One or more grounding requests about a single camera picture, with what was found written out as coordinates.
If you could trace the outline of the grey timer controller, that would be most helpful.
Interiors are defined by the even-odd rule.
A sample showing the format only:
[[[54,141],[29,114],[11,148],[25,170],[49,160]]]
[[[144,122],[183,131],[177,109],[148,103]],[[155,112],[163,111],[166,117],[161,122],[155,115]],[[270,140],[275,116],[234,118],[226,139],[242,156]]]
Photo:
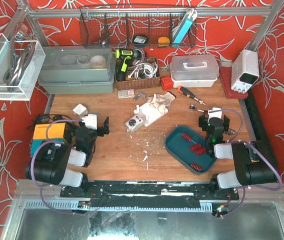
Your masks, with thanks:
[[[132,118],[130,118],[126,123],[125,126],[127,127],[127,132],[134,133],[136,132],[140,127],[144,125],[144,119],[141,118],[139,115],[134,115]]]

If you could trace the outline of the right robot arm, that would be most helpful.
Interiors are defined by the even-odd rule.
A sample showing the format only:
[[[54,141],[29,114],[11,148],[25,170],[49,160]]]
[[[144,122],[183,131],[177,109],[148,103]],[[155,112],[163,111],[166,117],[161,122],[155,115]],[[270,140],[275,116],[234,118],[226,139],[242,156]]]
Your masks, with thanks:
[[[224,141],[223,134],[229,131],[229,118],[220,110],[205,111],[198,119],[199,127],[206,132],[204,150],[214,159],[231,159],[234,170],[211,177],[209,188],[212,194],[224,189],[264,188],[268,183],[279,183],[271,191],[282,187],[277,172],[277,161],[269,147],[262,141]]]

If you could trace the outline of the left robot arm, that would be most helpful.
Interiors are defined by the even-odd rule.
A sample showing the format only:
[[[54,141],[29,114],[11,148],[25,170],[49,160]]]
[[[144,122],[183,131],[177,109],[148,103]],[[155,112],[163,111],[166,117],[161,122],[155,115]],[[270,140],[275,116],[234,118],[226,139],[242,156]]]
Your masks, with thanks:
[[[25,175],[39,187],[65,185],[79,187],[86,175],[68,166],[86,168],[96,149],[96,140],[109,134],[109,118],[97,125],[97,115],[88,114],[80,120],[59,119],[35,126],[32,159]]]

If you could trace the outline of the beige work glove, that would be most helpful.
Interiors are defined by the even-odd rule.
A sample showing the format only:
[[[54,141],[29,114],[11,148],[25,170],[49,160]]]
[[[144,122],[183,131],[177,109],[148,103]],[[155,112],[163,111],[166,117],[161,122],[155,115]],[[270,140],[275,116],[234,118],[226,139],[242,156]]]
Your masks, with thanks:
[[[153,97],[147,98],[147,103],[151,108],[157,109],[162,115],[166,114],[167,107],[176,99],[176,96],[170,91],[162,94],[154,94]]]

